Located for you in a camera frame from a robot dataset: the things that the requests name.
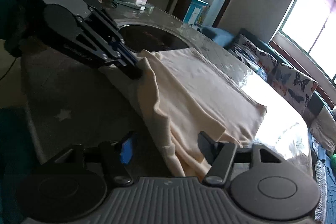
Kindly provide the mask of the cream sweater garment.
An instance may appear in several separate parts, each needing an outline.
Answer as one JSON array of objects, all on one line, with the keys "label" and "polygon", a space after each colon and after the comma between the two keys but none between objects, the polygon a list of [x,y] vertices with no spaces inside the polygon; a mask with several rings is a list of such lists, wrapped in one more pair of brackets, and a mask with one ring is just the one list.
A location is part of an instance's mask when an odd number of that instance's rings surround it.
[{"label": "cream sweater garment", "polygon": [[198,134],[240,147],[255,137],[267,112],[194,48],[137,54],[142,77],[130,102],[174,176],[203,178],[210,165]]}]

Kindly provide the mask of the black round induction cooktop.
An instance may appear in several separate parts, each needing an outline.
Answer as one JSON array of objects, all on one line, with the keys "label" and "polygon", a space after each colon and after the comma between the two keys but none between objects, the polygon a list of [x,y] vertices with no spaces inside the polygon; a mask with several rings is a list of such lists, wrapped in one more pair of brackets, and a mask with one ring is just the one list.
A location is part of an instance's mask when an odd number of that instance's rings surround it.
[{"label": "black round induction cooktop", "polygon": [[181,50],[189,46],[177,36],[157,27],[128,25],[119,30],[125,46],[135,53]]}]

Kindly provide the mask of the blue white small cabinet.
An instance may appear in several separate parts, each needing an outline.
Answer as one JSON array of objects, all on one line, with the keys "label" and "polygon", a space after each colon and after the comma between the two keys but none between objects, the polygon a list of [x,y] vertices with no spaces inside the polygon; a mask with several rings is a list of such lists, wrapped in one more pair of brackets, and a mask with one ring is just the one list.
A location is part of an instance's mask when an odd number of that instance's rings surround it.
[{"label": "blue white small cabinet", "polygon": [[201,14],[204,8],[206,8],[207,6],[208,3],[203,0],[192,0],[183,19],[183,23],[187,23],[190,25],[198,24]]}]

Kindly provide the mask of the butterfly pillow lying flat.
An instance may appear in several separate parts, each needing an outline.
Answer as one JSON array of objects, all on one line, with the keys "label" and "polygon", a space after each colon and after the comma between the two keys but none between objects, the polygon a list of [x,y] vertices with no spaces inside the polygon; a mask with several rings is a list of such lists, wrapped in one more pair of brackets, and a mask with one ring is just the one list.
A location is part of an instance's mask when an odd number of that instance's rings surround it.
[{"label": "butterfly pillow lying flat", "polygon": [[252,69],[264,81],[267,80],[269,74],[275,69],[278,63],[270,53],[255,46],[254,43],[242,34],[234,39],[228,51]]}]

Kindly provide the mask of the butterfly pillow upright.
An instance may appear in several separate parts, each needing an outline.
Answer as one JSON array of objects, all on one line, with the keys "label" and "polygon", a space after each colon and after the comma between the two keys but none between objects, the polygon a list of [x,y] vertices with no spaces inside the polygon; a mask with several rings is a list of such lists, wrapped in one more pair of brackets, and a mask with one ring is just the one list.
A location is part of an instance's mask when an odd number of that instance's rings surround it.
[{"label": "butterfly pillow upright", "polygon": [[280,63],[270,85],[298,113],[303,114],[318,86],[318,82],[297,69],[285,63]]}]

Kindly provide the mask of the blue corner sofa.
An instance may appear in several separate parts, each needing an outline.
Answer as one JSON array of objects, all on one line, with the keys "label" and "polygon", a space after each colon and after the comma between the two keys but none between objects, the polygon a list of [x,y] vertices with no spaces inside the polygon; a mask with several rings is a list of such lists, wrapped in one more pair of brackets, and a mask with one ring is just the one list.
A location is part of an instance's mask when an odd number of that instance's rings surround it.
[{"label": "blue corner sofa", "polygon": [[244,28],[237,35],[206,26],[197,31],[252,69],[301,114],[309,128],[313,174],[322,196],[315,221],[335,223],[335,108],[322,99],[317,81]]}]

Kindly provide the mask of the grey plain cushion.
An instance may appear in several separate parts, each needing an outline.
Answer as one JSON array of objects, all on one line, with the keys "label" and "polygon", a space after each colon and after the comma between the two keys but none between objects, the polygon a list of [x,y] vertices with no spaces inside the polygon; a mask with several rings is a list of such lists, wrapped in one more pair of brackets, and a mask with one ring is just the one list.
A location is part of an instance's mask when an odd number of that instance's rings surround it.
[{"label": "grey plain cushion", "polygon": [[335,119],[326,106],[323,106],[318,116],[312,121],[310,133],[326,150],[328,157],[332,157],[335,152]]}]

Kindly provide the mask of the green plastic bowl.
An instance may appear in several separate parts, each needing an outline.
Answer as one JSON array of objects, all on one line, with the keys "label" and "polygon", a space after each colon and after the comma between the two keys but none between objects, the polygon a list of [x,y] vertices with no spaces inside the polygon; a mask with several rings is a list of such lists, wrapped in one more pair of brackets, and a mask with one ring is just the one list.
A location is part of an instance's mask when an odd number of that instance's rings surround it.
[{"label": "green plastic bowl", "polygon": [[333,154],[331,159],[330,159],[330,162],[332,165],[336,165],[336,154]]}]

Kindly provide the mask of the window with green frame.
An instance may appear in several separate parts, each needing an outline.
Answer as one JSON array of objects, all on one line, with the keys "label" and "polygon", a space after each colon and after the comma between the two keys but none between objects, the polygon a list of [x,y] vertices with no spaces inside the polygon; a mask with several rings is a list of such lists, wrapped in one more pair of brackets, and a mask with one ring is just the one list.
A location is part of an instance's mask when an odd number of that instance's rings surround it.
[{"label": "window with green frame", "polygon": [[321,88],[335,91],[335,0],[293,0],[273,39]]}]

